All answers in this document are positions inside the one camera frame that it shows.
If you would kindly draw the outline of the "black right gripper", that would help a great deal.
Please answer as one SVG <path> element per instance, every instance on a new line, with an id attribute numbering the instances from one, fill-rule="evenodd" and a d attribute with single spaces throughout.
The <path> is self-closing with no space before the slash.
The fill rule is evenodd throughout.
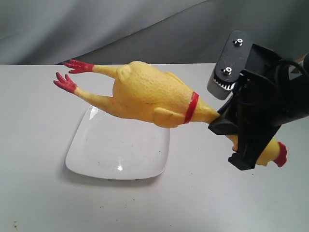
<path id="1" fill-rule="evenodd" d="M 228 162 L 245 171 L 275 161 L 281 153 L 274 138 L 279 125 L 309 115 L 309 55 L 292 59 L 253 44 L 236 102 L 225 103 L 208 125 L 216 135 L 238 139 Z"/>

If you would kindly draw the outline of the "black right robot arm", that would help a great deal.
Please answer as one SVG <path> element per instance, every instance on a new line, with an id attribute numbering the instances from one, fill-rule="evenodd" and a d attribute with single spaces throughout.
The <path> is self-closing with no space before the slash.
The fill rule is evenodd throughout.
<path id="1" fill-rule="evenodd" d="M 226 45 L 207 85 L 225 104 L 209 125 L 217 135 L 235 135 L 238 147 L 228 161 L 239 170 L 253 169 L 266 154 L 281 167 L 287 149 L 271 144 L 283 124 L 309 115 L 309 57 L 283 58 L 265 47 Z"/>

